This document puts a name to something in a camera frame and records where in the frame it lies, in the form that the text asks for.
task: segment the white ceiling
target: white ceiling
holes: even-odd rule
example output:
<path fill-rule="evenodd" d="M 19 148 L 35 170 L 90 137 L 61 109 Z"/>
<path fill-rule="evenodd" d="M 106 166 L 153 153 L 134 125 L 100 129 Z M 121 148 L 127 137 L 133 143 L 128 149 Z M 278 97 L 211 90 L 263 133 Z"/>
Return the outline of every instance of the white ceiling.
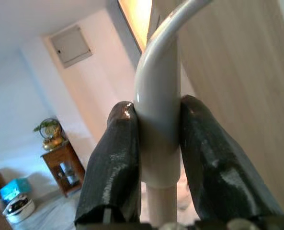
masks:
<path fill-rule="evenodd" d="M 0 0 L 0 57 L 35 36 L 56 32 L 108 0 Z"/>

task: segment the blue box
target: blue box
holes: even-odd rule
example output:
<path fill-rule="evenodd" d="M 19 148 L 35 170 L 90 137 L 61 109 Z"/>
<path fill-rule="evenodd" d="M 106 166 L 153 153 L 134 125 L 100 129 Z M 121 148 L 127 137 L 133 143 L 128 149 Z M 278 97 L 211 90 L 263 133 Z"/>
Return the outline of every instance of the blue box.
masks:
<path fill-rule="evenodd" d="M 31 186 L 27 179 L 15 179 L 9 182 L 6 186 L 0 189 L 1 198 L 9 203 L 13 198 L 21 193 L 28 193 L 31 191 Z"/>

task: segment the white wall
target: white wall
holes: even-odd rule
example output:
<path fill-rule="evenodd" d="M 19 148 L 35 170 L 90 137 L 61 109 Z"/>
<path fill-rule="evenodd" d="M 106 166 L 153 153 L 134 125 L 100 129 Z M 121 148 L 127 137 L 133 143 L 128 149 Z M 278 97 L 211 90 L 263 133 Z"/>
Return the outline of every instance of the white wall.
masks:
<path fill-rule="evenodd" d="M 116 2 L 77 24 L 93 53 L 86 60 L 63 68 L 49 37 L 32 39 L 21 51 L 86 167 L 112 107 L 133 101 L 140 53 Z M 182 76 L 183 92 L 192 94 L 184 69 Z"/>
<path fill-rule="evenodd" d="M 33 129 L 53 116 L 17 51 L 0 61 L 0 172 L 6 182 L 28 177 L 32 197 L 57 189 L 40 156 L 43 139 Z"/>
<path fill-rule="evenodd" d="M 86 167 L 96 143 L 64 85 L 40 37 L 21 47 L 34 79 L 45 94 L 74 150 Z"/>
<path fill-rule="evenodd" d="M 133 101 L 134 74 L 140 53 L 117 4 L 77 24 L 93 55 L 69 68 L 63 68 L 49 37 L 44 40 L 66 88 L 97 143 L 106 129 L 112 107 L 119 101 Z"/>

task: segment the white pole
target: white pole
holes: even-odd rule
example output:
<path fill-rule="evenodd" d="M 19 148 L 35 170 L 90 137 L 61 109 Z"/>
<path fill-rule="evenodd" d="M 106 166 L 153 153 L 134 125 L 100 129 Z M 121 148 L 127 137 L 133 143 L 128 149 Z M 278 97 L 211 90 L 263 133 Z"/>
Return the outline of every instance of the white pole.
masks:
<path fill-rule="evenodd" d="M 134 105 L 140 124 L 142 180 L 156 227 L 177 220 L 180 69 L 175 35 L 210 1 L 187 0 L 177 7 L 151 37 L 136 70 Z"/>

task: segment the white curved pipe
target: white curved pipe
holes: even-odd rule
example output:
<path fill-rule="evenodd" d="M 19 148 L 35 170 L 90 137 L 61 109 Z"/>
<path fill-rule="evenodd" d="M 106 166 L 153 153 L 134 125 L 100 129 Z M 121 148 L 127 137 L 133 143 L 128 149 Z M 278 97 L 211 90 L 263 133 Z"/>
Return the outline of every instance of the white curved pipe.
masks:
<path fill-rule="evenodd" d="M 176 32 L 210 1 L 187 0 L 177 7 L 151 37 L 136 70 L 134 105 L 140 122 L 142 180 L 153 188 L 171 187 L 180 177 Z"/>

